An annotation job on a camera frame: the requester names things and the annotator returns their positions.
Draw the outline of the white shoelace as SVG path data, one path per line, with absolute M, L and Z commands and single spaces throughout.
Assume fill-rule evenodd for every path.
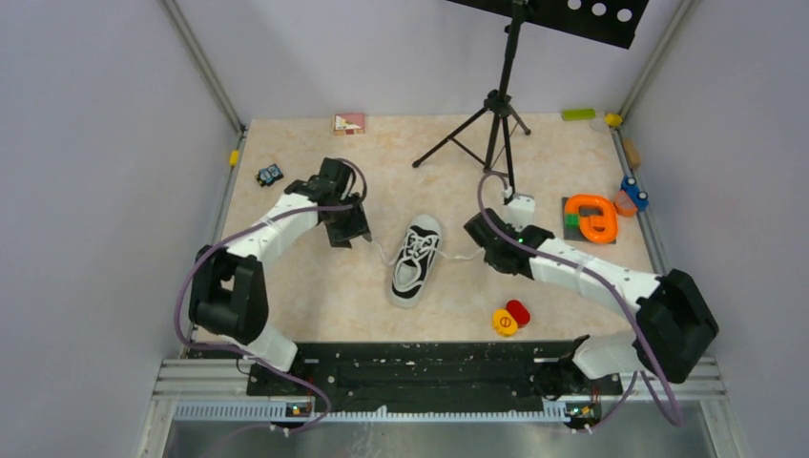
M 442 241 L 438 231 L 410 226 L 405 230 L 402 243 L 392 257 L 386 254 L 379 242 L 372 241 L 371 244 L 378 249 L 383 264 L 394 269 L 406 266 L 419 272 L 429 270 L 437 258 L 468 261 L 478 258 L 483 253 L 482 249 L 478 249 L 470 255 L 450 255 L 441 250 Z

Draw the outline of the black white canvas sneaker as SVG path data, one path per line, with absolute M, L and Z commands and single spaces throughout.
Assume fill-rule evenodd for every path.
M 420 214 L 409 223 L 388 289 L 396 306 L 412 308 L 420 301 L 442 244 L 442 228 L 433 216 Z

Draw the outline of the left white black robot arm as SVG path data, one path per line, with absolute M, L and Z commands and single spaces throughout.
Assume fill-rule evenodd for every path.
M 283 394 L 304 386 L 297 345 L 269 322 L 265 270 L 311 229 L 324 226 L 333 248 L 350 248 L 353 239 L 372 240 L 363 209 L 367 191 L 363 172 L 344 158 L 327 157 L 319 172 L 288 184 L 276 205 L 249 228 L 207 245 L 186 279 L 191 323 L 219 336 L 230 351 L 271 367 L 270 383 Z

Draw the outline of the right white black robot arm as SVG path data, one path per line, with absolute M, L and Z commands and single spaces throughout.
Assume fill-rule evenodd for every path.
M 588 337 L 559 367 L 562 386 L 584 393 L 597 379 L 646 369 L 682 384 L 716 338 L 719 327 L 694 279 L 636 271 L 573 248 L 551 231 L 516 231 L 487 208 L 464 226 L 495 271 L 555 284 L 626 319 L 631 328 Z

